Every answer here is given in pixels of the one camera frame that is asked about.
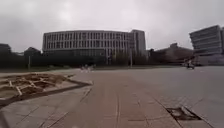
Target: sky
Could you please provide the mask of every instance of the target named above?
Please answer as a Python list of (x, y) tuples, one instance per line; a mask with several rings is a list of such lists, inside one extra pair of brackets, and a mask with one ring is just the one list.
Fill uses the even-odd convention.
[(14, 52), (42, 48), (43, 33), (145, 31), (147, 49), (192, 48), (189, 33), (224, 26), (223, 0), (1, 0), (0, 43)]

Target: tall building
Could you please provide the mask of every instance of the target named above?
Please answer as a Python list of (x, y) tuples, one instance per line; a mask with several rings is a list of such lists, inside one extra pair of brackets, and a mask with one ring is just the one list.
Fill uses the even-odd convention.
[(119, 31), (60, 31), (44, 33), (43, 52), (69, 51), (75, 56), (110, 57), (118, 52), (146, 53), (145, 33), (140, 30)]
[(190, 33), (196, 56), (223, 54), (222, 28), (218, 25)]
[(224, 64), (224, 28), (219, 25), (190, 33), (197, 63)]

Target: building roof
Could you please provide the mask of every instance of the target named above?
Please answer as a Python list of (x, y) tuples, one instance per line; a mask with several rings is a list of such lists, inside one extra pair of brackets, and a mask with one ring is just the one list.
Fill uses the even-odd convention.
[(197, 33), (200, 33), (200, 32), (202, 32), (202, 31), (209, 30), (209, 29), (213, 29), (213, 28), (220, 28), (220, 26), (219, 26), (219, 25), (214, 25), (214, 26), (211, 26), (211, 27), (203, 28), (203, 29), (200, 29), (200, 30), (191, 32), (191, 33), (190, 33), (190, 36), (193, 36), (194, 34), (197, 34)]
[(44, 34), (65, 33), (65, 32), (115, 32), (115, 33), (117, 32), (117, 33), (130, 33), (130, 32), (125, 32), (125, 31), (112, 31), (112, 30), (67, 30), (67, 31), (46, 32)]
[(175, 47), (177, 47), (178, 49), (182, 49), (182, 50), (193, 51), (193, 49), (180, 47), (180, 46), (177, 45), (177, 43), (173, 43), (173, 44), (170, 45), (170, 47), (168, 47), (168, 48), (163, 48), (163, 49), (159, 49), (159, 50), (156, 50), (155, 52), (166, 52), (166, 51), (169, 50), (172, 46), (175, 46)]

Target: drain cover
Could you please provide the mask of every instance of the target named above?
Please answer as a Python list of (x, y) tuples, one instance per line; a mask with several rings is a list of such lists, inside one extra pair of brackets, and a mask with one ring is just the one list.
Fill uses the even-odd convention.
[(201, 120), (199, 116), (185, 107), (166, 108), (166, 110), (176, 120)]

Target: paved plaza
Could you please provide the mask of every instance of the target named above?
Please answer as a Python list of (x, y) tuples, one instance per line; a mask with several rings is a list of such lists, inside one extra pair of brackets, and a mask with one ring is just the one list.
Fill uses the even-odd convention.
[[(53, 73), (76, 73), (76, 78), (93, 86), (3, 107), (2, 128), (224, 127), (222, 67)], [(175, 120), (166, 108), (176, 107), (186, 107), (202, 120)]]

